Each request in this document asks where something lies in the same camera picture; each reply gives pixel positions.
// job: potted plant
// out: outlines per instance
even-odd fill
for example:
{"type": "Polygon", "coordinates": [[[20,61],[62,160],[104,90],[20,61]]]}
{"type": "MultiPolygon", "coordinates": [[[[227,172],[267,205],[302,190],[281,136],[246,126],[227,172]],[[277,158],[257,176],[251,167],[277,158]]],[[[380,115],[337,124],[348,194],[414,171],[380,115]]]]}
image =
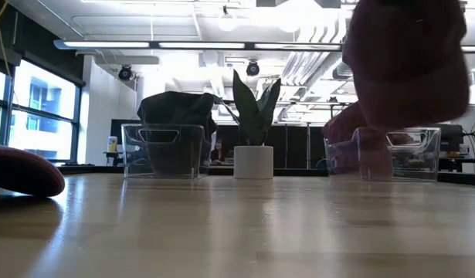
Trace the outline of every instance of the potted plant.
{"type": "Polygon", "coordinates": [[[273,178],[273,147],[265,146],[264,142],[273,123],[280,84],[281,79],[278,79],[256,100],[251,89],[234,70],[232,89],[239,116],[226,106],[239,125],[239,146],[234,147],[234,178],[273,178]]]}

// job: ceiling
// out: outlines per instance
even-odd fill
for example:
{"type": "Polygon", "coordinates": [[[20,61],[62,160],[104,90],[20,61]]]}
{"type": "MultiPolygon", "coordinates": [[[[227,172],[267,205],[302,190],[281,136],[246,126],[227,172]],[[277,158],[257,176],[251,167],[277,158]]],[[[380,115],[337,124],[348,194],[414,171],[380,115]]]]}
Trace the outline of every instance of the ceiling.
{"type": "MultiPolygon", "coordinates": [[[[147,5],[9,0],[25,15],[68,40],[340,42],[353,7],[321,8],[314,0],[288,0],[277,7],[256,7],[256,1],[261,0],[207,0],[184,5],[176,5],[173,0],[147,5]],[[225,3],[229,15],[223,16],[225,3]]],[[[475,45],[475,9],[468,8],[466,18],[468,33],[463,44],[475,45]]],[[[229,99],[232,94],[226,88],[232,86],[232,68],[246,76],[247,63],[256,60],[259,76],[243,77],[256,91],[263,89],[267,79],[282,76],[283,83],[289,86],[283,90],[281,100],[357,99],[353,83],[347,78],[336,80],[332,74],[341,61],[340,53],[220,51],[217,71],[207,67],[201,51],[114,50],[91,54],[114,75],[124,63],[132,63],[139,75],[161,69],[170,83],[178,84],[177,90],[220,91],[221,97],[229,99]],[[229,57],[245,62],[229,65],[229,57]]],[[[475,69],[475,55],[468,55],[467,63],[475,69]]],[[[302,113],[303,118],[315,118],[309,108],[302,113]]]]}

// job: security camera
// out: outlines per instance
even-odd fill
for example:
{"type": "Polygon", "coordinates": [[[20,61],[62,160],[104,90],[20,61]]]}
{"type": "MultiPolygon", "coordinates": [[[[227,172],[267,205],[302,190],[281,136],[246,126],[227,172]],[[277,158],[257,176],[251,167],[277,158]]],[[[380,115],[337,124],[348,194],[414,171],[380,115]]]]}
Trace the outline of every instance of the security camera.
{"type": "Polygon", "coordinates": [[[122,81],[131,81],[134,79],[134,72],[131,65],[122,65],[122,69],[119,70],[119,79],[122,81]]]}
{"type": "Polygon", "coordinates": [[[260,66],[258,66],[258,62],[250,61],[249,65],[247,66],[246,73],[248,76],[257,76],[260,74],[260,66]]]}

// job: person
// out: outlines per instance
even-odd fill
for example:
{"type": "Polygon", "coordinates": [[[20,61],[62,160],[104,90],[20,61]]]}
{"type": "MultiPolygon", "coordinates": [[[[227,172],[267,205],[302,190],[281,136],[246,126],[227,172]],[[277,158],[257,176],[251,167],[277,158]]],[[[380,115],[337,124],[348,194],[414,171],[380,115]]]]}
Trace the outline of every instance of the person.
{"type": "Polygon", "coordinates": [[[225,160],[222,149],[222,139],[216,140],[215,149],[210,155],[212,159],[212,164],[221,164],[225,160]]]}
{"type": "Polygon", "coordinates": [[[466,32],[457,0],[360,0],[343,48],[358,102],[325,124],[325,138],[348,141],[370,128],[369,157],[381,165],[391,163],[380,139],[387,131],[462,116],[470,94],[466,32]]]}

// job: dark fabric item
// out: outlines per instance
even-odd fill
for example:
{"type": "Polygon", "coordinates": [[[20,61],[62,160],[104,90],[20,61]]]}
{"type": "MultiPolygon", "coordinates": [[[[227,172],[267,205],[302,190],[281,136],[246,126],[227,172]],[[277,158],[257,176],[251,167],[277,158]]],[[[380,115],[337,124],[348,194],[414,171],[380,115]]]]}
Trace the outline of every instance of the dark fabric item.
{"type": "MultiPolygon", "coordinates": [[[[212,108],[214,98],[210,93],[194,94],[168,91],[147,97],[141,101],[137,115],[144,124],[197,124],[203,126],[203,142],[201,146],[200,165],[209,160],[211,138],[216,131],[215,121],[212,119],[212,108]]],[[[149,132],[148,140],[151,142],[171,142],[175,136],[170,132],[149,132]]],[[[192,145],[192,138],[199,136],[183,134],[180,144],[183,146],[172,146],[170,144],[148,145],[151,164],[156,171],[163,171],[165,174],[178,174],[187,172],[191,164],[187,163],[187,155],[195,150],[192,145]]]]}
{"type": "Polygon", "coordinates": [[[457,0],[361,0],[343,55],[368,125],[391,130],[465,113],[466,31],[457,0]]]}
{"type": "Polygon", "coordinates": [[[59,169],[36,154],[0,146],[0,188],[40,197],[64,190],[59,169]]]}

